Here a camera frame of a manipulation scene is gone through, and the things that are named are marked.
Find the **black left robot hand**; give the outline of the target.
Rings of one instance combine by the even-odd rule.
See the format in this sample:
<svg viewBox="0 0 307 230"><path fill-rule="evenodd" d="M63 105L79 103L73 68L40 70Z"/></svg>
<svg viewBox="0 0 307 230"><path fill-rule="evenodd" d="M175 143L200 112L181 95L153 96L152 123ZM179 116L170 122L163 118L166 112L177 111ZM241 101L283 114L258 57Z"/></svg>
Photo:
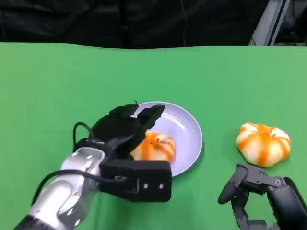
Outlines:
<svg viewBox="0 0 307 230"><path fill-rule="evenodd" d="M108 156L127 158L145 139L146 131L155 125L165 106L144 108L134 117L138 108L137 102L117 106L92 126L90 136L104 144Z"/></svg>

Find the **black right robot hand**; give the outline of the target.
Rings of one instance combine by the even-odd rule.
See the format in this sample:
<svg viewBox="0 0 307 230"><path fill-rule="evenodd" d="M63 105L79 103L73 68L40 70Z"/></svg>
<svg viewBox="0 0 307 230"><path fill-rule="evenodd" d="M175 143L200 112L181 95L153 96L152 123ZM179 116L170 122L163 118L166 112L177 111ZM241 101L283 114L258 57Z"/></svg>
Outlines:
<svg viewBox="0 0 307 230"><path fill-rule="evenodd" d="M266 194L276 223L250 220L245 211L249 194ZM231 202L232 211L241 230L305 230L307 206L296 184L289 177L273 177L261 167L237 164L234 174L222 189L219 204Z"/></svg>

